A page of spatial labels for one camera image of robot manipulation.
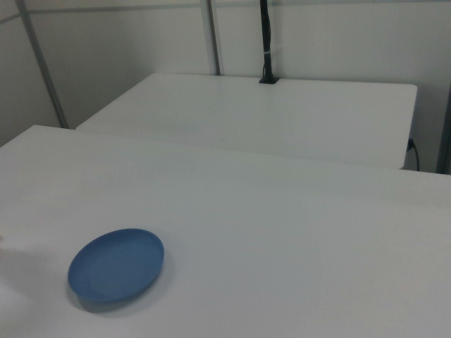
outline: blue plate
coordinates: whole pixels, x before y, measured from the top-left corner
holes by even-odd
[[[124,301],[144,291],[163,265],[161,240],[149,231],[122,229],[104,234],[80,250],[68,281],[82,299]]]

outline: white wall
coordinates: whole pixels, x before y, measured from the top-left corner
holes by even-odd
[[[447,157],[445,160],[445,172],[444,173],[451,175],[451,139],[448,142]]]
[[[25,28],[13,0],[0,0],[0,146],[32,125],[58,127]]]
[[[277,1],[278,6],[269,9],[274,73],[417,85],[411,134],[421,169],[435,171],[451,83],[451,3],[293,5],[296,2],[306,1]],[[258,1],[216,0],[215,7],[222,72],[261,76]],[[406,167],[414,164],[412,152]]]
[[[214,71],[199,0],[32,0],[27,7],[71,128],[151,73]]]

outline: power cord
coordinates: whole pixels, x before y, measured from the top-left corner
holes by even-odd
[[[420,159],[419,159],[419,156],[418,156],[418,149],[416,149],[416,145],[415,145],[414,139],[410,139],[409,138],[409,142],[407,143],[407,151],[409,151],[412,148],[415,150],[416,171],[420,171]]]

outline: black pole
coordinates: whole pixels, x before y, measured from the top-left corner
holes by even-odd
[[[260,0],[260,13],[261,13],[261,31],[263,33],[263,52],[264,52],[264,74],[260,83],[275,84],[278,77],[273,75],[273,67],[271,65],[271,24],[269,22],[268,15],[268,2],[267,0]]]
[[[22,18],[25,31],[27,32],[28,39],[30,40],[33,53],[35,54],[37,64],[39,66],[39,69],[41,70],[42,79],[44,80],[45,87],[47,89],[47,92],[49,93],[50,101],[54,107],[56,117],[58,118],[61,128],[69,129],[68,122],[66,120],[66,117],[64,116],[63,109],[61,108],[61,103],[58,99],[58,95],[56,95],[54,83],[50,77],[49,67],[47,67],[44,56],[42,55],[41,47],[39,46],[39,42],[37,41],[30,14],[28,13],[27,6],[25,5],[25,0],[16,0],[16,5],[19,10],[20,17]]]

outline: white desk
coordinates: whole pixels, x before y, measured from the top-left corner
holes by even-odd
[[[449,176],[33,127],[0,149],[0,335],[451,337],[450,191]],[[162,239],[162,273],[88,313],[68,266],[122,227]]]
[[[402,168],[416,87],[153,74],[77,129]]]

